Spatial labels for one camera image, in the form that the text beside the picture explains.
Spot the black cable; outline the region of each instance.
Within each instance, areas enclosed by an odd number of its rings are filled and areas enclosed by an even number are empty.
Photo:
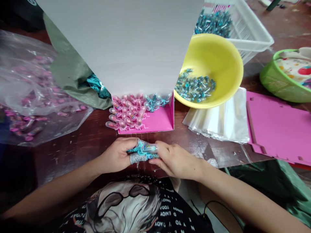
[[[209,202],[207,202],[207,203],[205,204],[205,207],[204,207],[204,213],[206,213],[206,208],[207,208],[208,204],[210,204],[210,203],[212,203],[212,202],[218,203],[218,204],[222,205],[223,207],[225,207],[225,208],[232,214],[232,216],[235,218],[235,220],[237,221],[237,223],[239,224],[240,228],[241,228],[242,231],[243,231],[243,227],[241,226],[241,224],[240,224],[239,220],[236,218],[236,216],[232,213],[231,210],[229,210],[224,204],[222,204],[222,203],[219,202],[219,201],[209,201]]]
[[[194,205],[193,201],[190,199],[192,205],[195,207],[195,209],[197,210],[197,212],[199,213],[199,215],[201,215],[200,211],[198,210],[198,208]]]

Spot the black t-shirt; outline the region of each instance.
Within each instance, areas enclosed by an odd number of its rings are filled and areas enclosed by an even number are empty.
[[[10,232],[22,228],[9,219]],[[94,193],[74,211],[31,232],[214,232],[173,189],[169,178],[138,176],[114,182]]]

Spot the white cardboard panel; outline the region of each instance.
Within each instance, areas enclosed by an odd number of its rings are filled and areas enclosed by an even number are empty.
[[[173,90],[204,0],[37,0],[111,94]]]

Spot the person's right hand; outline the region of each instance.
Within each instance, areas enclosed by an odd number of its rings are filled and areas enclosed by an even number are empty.
[[[191,155],[179,145],[168,145],[161,141],[155,143],[159,146],[158,155],[161,159],[151,159],[149,163],[162,168],[169,176],[196,180],[204,166],[211,166],[204,159]]]

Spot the white plastic basket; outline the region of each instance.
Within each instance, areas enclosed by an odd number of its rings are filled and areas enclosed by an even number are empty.
[[[244,0],[205,0],[204,14],[219,10],[231,14],[230,39],[239,50],[243,64],[274,43],[272,36]]]

